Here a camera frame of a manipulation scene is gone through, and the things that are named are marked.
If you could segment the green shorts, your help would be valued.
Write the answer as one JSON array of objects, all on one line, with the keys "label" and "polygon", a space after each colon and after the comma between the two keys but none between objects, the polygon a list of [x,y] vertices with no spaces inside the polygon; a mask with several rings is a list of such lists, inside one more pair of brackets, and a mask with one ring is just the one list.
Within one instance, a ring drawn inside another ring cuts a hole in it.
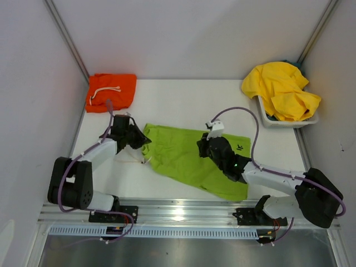
[{"label": "green shorts", "polygon": [[145,163],[116,161],[121,196],[163,199],[243,201],[248,186],[229,180],[208,158],[199,156],[197,141],[203,131],[146,124],[151,143],[141,155]]}]

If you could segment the orange shorts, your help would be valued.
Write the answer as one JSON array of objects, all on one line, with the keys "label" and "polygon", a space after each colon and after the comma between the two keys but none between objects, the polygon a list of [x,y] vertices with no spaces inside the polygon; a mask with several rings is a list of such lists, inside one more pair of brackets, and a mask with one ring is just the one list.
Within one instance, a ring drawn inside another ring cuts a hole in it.
[{"label": "orange shorts", "polygon": [[106,112],[107,100],[111,101],[114,111],[129,108],[134,100],[136,83],[135,74],[96,73],[90,76],[86,112]]}]

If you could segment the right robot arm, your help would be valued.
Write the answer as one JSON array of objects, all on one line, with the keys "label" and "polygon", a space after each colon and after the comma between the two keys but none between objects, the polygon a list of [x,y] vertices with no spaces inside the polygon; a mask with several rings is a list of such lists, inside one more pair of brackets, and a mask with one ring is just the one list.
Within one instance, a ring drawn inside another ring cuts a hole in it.
[{"label": "right robot arm", "polygon": [[224,137],[209,137],[197,142],[199,156],[209,158],[233,182],[261,185],[284,193],[264,195],[253,209],[260,225],[286,217],[303,218],[315,226],[331,226],[341,206],[343,195],[318,169],[287,172],[258,165],[251,158],[236,154]]}]

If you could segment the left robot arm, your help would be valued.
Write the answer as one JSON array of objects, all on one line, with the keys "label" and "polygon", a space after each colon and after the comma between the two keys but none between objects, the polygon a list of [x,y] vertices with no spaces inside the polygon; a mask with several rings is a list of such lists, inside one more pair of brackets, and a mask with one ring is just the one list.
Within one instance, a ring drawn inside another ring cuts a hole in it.
[{"label": "left robot arm", "polygon": [[106,221],[120,218],[119,198],[94,190],[93,172],[104,162],[113,159],[127,145],[137,150],[151,143],[130,115],[112,115],[108,128],[98,141],[75,158],[55,160],[47,200],[61,211],[101,211]]}]

